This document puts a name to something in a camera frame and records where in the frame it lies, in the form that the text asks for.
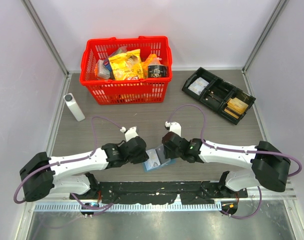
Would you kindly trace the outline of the blue card holder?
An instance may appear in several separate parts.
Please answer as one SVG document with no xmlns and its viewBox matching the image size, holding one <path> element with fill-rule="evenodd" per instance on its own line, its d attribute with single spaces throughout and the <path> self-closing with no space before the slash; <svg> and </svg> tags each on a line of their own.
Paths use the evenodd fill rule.
<svg viewBox="0 0 304 240">
<path fill-rule="evenodd" d="M 176 159 L 171 159 L 169 162 L 167 162 L 166 164 L 161 165 L 161 167 L 159 167 L 159 168 L 162 168 L 162 167 L 174 164 L 174 163 L 176 163 Z"/>
</svg>

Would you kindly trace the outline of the dark grey card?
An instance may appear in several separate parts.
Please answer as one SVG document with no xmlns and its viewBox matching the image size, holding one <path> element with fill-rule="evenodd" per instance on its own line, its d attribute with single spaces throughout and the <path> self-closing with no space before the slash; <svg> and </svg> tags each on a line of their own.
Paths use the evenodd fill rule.
<svg viewBox="0 0 304 240">
<path fill-rule="evenodd" d="M 165 153 L 164 153 L 164 146 L 159 146 L 157 149 L 156 149 L 156 153 L 157 153 L 157 156 L 158 156 L 158 159 L 159 159 L 159 162 L 161 165 L 164 165 L 166 164 L 167 162 L 169 162 L 171 159 L 168 158 Z"/>
</svg>

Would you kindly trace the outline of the white VIP card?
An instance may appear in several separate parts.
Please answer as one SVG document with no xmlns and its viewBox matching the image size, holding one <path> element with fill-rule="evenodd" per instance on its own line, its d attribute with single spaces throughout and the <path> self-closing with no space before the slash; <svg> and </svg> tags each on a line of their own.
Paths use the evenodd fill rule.
<svg viewBox="0 0 304 240">
<path fill-rule="evenodd" d="M 143 168 L 145 172 L 149 172 L 161 167 L 161 162 L 155 149 L 150 149 L 146 151 L 146 153 L 149 158 L 143 162 Z"/>
</svg>

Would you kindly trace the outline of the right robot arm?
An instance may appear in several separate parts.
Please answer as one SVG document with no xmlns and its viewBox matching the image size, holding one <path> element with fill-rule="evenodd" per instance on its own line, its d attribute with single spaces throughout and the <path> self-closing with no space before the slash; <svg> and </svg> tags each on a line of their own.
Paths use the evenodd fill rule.
<svg viewBox="0 0 304 240">
<path fill-rule="evenodd" d="M 222 197 L 227 198 L 241 189 L 256 186 L 280 193 L 285 190 L 290 160 L 266 141 L 260 141 L 257 146 L 233 146 L 199 138 L 186 140 L 170 131 L 162 138 L 162 144 L 168 158 L 240 167 L 240 171 L 222 174 L 217 186 Z"/>
</svg>

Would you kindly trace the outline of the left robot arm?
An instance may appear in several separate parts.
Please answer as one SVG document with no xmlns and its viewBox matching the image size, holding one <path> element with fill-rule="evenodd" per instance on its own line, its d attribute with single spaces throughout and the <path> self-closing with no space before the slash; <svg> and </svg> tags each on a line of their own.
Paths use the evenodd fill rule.
<svg viewBox="0 0 304 240">
<path fill-rule="evenodd" d="M 21 170 L 21 183 L 14 193 L 24 191 L 21 202 L 34 202 L 50 194 L 72 194 L 82 199 L 98 195 L 98 184 L 90 171 L 120 168 L 124 164 L 143 163 L 148 159 L 145 141 L 136 136 L 121 144 L 108 143 L 94 151 L 63 157 L 36 154 Z"/>
</svg>

